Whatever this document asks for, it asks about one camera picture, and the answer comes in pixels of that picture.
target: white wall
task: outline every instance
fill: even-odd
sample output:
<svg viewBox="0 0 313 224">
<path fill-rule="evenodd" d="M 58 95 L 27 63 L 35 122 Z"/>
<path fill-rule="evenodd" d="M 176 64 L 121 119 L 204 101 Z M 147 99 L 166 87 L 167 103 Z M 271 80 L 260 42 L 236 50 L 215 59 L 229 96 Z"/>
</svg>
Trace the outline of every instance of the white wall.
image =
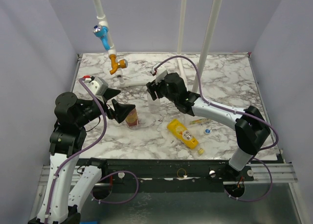
<svg viewBox="0 0 313 224">
<path fill-rule="evenodd" d="M 103 52 L 92 0 L 49 0 L 77 52 Z M 122 51 L 176 51 L 181 0 L 102 0 Z M 280 0 L 223 0 L 210 52 L 252 51 Z M 212 0 L 187 0 L 183 52 L 200 52 Z"/>
<path fill-rule="evenodd" d="M 312 54 L 312 0 L 282 0 L 251 58 L 279 147 L 296 169 L 313 221 Z"/>
<path fill-rule="evenodd" d="M 77 56 L 48 0 L 0 0 L 0 223 L 27 223 Z"/>
</svg>

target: yellow shampoo bottle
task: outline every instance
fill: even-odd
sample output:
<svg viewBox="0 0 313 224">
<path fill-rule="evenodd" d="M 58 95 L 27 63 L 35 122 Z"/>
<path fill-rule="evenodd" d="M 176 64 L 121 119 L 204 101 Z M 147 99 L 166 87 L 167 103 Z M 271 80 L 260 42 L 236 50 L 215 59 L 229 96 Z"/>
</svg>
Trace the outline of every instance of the yellow shampoo bottle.
<svg viewBox="0 0 313 224">
<path fill-rule="evenodd" d="M 194 149 L 199 142 L 192 136 L 192 134 L 187 130 L 187 128 L 181 124 L 177 119 L 172 120 L 168 125 L 167 129 L 174 134 L 176 138 L 183 141 L 187 147 Z M 204 149 L 198 149 L 198 154 L 202 155 Z"/>
</svg>

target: white marble surface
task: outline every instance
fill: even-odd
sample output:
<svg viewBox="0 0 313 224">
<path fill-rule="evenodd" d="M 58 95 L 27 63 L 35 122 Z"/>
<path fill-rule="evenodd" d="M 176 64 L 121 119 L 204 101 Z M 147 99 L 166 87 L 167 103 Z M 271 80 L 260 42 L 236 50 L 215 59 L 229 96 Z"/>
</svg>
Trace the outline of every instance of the white marble surface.
<svg viewBox="0 0 313 224">
<path fill-rule="evenodd" d="M 128 68 L 123 69 L 126 81 L 152 81 L 149 74 L 151 67 L 157 62 L 173 56 L 164 53 L 124 53 L 118 59 L 126 59 Z M 198 54 L 187 54 L 188 58 L 198 63 Z M 191 65 L 183 60 L 188 87 L 192 88 L 195 71 Z M 171 60 L 164 66 L 169 72 L 178 72 L 176 60 Z M 87 92 L 80 86 L 78 79 L 84 75 L 94 75 L 105 79 L 109 87 L 119 89 L 119 82 L 115 76 L 109 74 L 111 63 L 107 54 L 84 54 L 76 78 L 73 92 L 79 98 L 90 99 Z M 203 94 L 214 101 L 235 106 L 247 107 L 254 105 L 263 111 L 261 100 L 254 82 L 248 57 L 244 54 L 209 55 L 202 75 Z M 121 89 L 115 98 L 120 103 L 136 104 L 139 125 L 128 128 L 126 122 L 118 124 L 108 120 L 106 135 L 100 143 L 81 154 L 81 158 L 130 158 L 130 159 L 229 159 L 237 149 L 235 132 L 220 123 L 211 121 L 207 124 L 188 127 L 189 131 L 205 149 L 201 156 L 195 150 L 190 150 L 177 140 L 167 129 L 167 124 L 174 118 L 182 121 L 182 114 L 173 103 L 165 98 L 161 99 L 158 114 L 151 114 L 148 109 L 146 87 L 128 87 Z M 90 129 L 97 120 L 89 123 Z M 209 128 L 212 133 L 204 134 Z M 90 145 L 99 137 L 103 129 L 103 122 L 88 133 L 84 147 Z M 272 143 L 269 137 L 266 145 Z M 257 155 L 260 159 L 276 160 L 277 148 L 265 150 Z"/>
</svg>

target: small blue object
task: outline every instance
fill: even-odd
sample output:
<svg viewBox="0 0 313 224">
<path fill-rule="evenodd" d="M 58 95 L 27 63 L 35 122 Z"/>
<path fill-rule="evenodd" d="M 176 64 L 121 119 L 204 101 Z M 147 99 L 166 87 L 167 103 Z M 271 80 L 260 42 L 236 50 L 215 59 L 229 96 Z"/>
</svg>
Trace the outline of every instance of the small blue object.
<svg viewBox="0 0 313 224">
<path fill-rule="evenodd" d="M 108 43 L 108 28 L 105 26 L 96 25 L 95 27 L 93 27 L 93 33 L 96 37 L 100 38 L 104 49 L 109 50 L 110 45 Z"/>
</svg>

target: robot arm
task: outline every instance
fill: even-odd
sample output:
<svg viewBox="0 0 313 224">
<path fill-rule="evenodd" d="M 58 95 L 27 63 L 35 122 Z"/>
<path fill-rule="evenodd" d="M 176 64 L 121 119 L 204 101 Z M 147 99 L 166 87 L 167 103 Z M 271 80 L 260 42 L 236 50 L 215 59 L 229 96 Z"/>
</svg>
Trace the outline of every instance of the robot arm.
<svg viewBox="0 0 313 224">
<path fill-rule="evenodd" d="M 226 172 L 231 177 L 239 175 L 244 166 L 259 152 L 269 136 L 269 127 L 251 117 L 230 113 L 207 104 L 199 94 L 187 91 L 183 79 L 177 73 L 167 73 L 164 67 L 159 67 L 157 72 L 153 68 L 152 74 L 156 75 L 156 79 L 146 86 L 153 100 L 166 97 L 184 114 L 209 118 L 235 130 L 239 148 L 228 162 Z M 210 103 L 236 112 L 246 112 L 263 120 L 260 111 L 253 106 L 241 109 L 213 101 Z"/>
<path fill-rule="evenodd" d="M 100 100 L 109 119 L 115 119 L 121 123 L 135 108 L 135 105 L 119 104 L 114 99 L 112 100 L 114 109 L 110 108 L 107 105 L 108 100 L 118 95 L 120 90 L 108 88 L 108 84 L 101 78 L 93 76 L 84 78 L 88 88 Z M 67 158 L 82 149 L 87 135 L 84 126 L 101 115 L 95 101 L 78 99 L 72 92 L 60 94 L 55 100 L 55 105 L 54 113 L 58 120 L 50 137 L 51 169 L 46 193 L 37 217 L 30 220 L 29 224 L 43 224 L 46 218 L 48 218 L 48 224 L 79 224 L 79 212 L 87 196 L 106 171 L 105 162 L 93 158 L 92 163 L 87 164 L 83 176 L 70 193 L 70 184 L 79 155 L 71 159 L 64 165 L 55 180 L 49 214 L 45 214 L 56 170 Z"/>
</svg>

